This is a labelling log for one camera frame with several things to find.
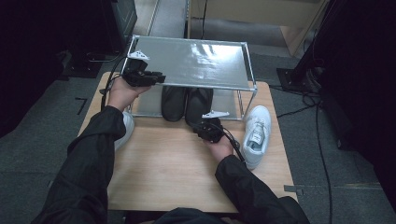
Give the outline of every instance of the white sneaker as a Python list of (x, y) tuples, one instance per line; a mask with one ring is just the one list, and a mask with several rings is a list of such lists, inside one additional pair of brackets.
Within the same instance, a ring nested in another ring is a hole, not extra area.
[(128, 139), (131, 137), (132, 131), (134, 130), (134, 117), (132, 116), (132, 114), (127, 111), (124, 111), (122, 112), (122, 115), (123, 115), (123, 121), (126, 129), (126, 133), (122, 138), (114, 142), (114, 148), (116, 149), (116, 151), (120, 147), (123, 147), (123, 145), (125, 145)]
[(246, 132), (241, 154), (247, 168), (255, 169), (262, 161), (271, 133), (271, 116), (268, 109), (262, 105), (254, 107), (246, 118)]

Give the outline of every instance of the beige desk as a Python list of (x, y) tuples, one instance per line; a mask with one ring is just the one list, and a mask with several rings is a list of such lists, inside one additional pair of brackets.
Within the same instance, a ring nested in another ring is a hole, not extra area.
[[(212, 0), (207, 1), (207, 19), (244, 21), (280, 26), (290, 55), (294, 56), (313, 30), (329, 0)], [(191, 18), (202, 18), (205, 0), (190, 0), (188, 37)]]
[[(98, 90), (105, 87), (108, 74), (103, 75)], [(100, 111), (101, 96), (96, 91), (81, 130)], [(288, 195), (297, 200), (295, 193), (284, 191), (284, 185), (292, 186), (293, 181), (266, 83), (258, 82), (254, 105), (265, 105), (270, 110), (272, 134), (267, 153), (253, 174), (278, 197)], [(168, 122), (140, 117), (134, 118), (134, 122), (132, 137), (116, 153), (114, 175), (108, 187), (109, 209), (169, 211), (193, 207), (205, 212), (236, 212), (214, 177), (215, 160), (184, 119)], [(224, 120), (222, 125), (242, 143), (244, 122)]]

